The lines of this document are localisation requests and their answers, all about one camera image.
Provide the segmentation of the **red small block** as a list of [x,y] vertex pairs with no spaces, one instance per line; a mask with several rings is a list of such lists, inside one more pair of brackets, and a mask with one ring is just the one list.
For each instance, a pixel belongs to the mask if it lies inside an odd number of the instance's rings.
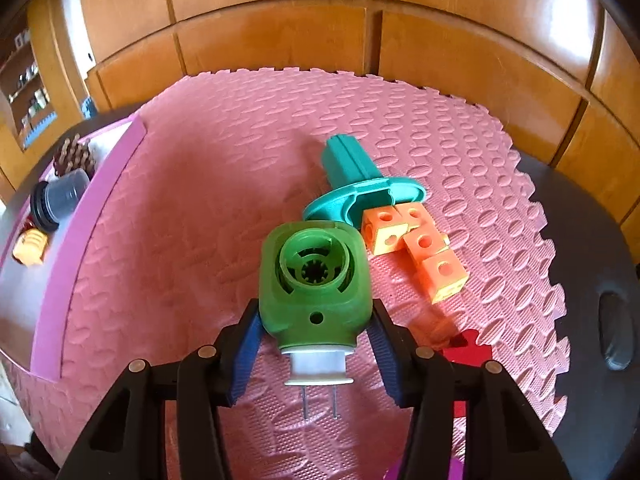
[[[490,344],[479,344],[477,338],[480,333],[477,330],[464,330],[450,339],[446,348],[442,349],[442,355],[451,363],[465,366],[480,367],[486,361],[492,359]],[[454,418],[466,416],[466,402],[473,399],[478,393],[478,381],[480,373],[464,372],[457,380],[457,389],[463,393],[461,400],[454,401]]]

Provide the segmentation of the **green plug-in device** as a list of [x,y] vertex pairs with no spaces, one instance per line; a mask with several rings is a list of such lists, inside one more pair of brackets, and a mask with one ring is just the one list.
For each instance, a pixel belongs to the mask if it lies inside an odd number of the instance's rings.
[[336,412],[337,388],[354,381],[347,358],[372,315],[360,233],[328,220],[278,226],[262,243],[258,299],[262,326],[290,360],[285,383],[300,389],[303,415],[309,415],[310,387],[328,387]]

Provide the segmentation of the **teal plastic holder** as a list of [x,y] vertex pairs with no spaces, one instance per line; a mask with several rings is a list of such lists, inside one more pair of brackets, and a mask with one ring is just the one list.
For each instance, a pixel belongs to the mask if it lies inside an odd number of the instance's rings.
[[366,209],[424,202],[427,190],[408,177],[385,177],[353,136],[326,141],[321,163],[331,189],[303,211],[304,220],[330,220],[360,229]]

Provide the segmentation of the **pink storage box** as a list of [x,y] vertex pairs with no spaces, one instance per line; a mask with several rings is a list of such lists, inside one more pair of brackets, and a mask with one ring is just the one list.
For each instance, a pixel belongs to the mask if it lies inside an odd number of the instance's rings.
[[83,141],[98,168],[79,205],[49,236],[43,263],[24,266],[12,256],[29,214],[29,198],[2,216],[1,353],[29,375],[57,382],[70,297],[89,238],[122,170],[145,136],[132,115],[89,134]]

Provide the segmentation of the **yellow plastic gadget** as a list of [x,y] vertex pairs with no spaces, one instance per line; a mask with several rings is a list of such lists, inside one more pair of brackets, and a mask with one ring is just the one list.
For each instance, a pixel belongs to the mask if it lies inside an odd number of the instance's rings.
[[17,237],[12,256],[23,266],[41,266],[48,241],[46,233],[35,228],[26,230]]

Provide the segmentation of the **brown wooden-pin hairbrush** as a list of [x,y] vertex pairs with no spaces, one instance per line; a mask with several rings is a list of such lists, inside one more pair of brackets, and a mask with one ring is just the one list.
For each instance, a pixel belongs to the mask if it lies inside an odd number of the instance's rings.
[[64,177],[76,169],[84,170],[89,179],[92,179],[96,172],[96,159],[90,151],[87,142],[81,142],[80,136],[76,134],[70,139],[66,139],[52,158],[54,174],[57,177]]

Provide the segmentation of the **blue foam piece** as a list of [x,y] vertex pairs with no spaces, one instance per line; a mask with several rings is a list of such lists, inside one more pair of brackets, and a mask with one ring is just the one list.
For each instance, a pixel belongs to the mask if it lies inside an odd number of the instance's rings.
[[82,117],[85,119],[90,119],[96,117],[99,114],[96,109],[96,104],[94,104],[91,96],[87,96],[80,104],[80,110]]

